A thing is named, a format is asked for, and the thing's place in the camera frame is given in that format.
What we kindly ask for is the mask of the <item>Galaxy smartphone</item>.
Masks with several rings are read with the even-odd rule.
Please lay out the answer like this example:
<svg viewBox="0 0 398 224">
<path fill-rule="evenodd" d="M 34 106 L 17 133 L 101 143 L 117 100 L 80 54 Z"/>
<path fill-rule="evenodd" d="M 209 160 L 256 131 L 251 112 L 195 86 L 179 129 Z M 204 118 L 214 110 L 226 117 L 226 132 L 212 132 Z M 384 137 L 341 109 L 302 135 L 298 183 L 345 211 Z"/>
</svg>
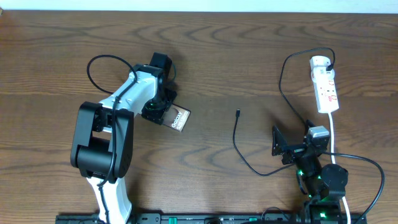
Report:
<svg viewBox="0 0 398 224">
<path fill-rule="evenodd" d="M 190 110 L 172 104 L 169 110 L 164 114 L 163 125 L 172 128 L 173 130 L 182 132 L 190 114 Z"/>
</svg>

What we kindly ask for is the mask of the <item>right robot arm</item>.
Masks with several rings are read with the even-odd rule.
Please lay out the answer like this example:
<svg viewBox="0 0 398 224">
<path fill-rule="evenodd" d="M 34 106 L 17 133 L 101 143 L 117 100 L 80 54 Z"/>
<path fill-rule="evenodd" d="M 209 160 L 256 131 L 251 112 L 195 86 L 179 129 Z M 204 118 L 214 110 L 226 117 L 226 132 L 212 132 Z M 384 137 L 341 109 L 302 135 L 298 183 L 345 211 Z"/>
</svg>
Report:
<svg viewBox="0 0 398 224">
<path fill-rule="evenodd" d="M 319 156 L 327 152 L 330 132 L 324 126 L 307 126 L 300 144 L 289 144 L 277 126 L 272 127 L 272 155 L 284 165 L 297 168 L 302 192 L 308 195 L 292 223 L 344 223 L 340 200 L 346 195 L 348 171 L 337 164 L 321 165 Z"/>
</svg>

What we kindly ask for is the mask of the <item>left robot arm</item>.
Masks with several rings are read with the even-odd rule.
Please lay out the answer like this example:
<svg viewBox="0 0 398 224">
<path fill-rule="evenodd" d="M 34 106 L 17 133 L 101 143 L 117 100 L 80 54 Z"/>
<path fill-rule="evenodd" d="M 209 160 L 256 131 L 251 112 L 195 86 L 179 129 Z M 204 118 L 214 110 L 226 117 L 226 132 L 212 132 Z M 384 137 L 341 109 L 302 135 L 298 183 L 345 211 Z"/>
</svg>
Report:
<svg viewBox="0 0 398 224">
<path fill-rule="evenodd" d="M 70 163 L 92 186 L 99 214 L 95 223 L 127 223 L 132 203 L 125 175 L 132 161 L 134 118 L 164 122 L 177 96 L 168 85 L 172 59 L 154 53 L 150 63 L 130 65 L 127 80 L 99 103 L 86 101 L 78 110 Z"/>
</svg>

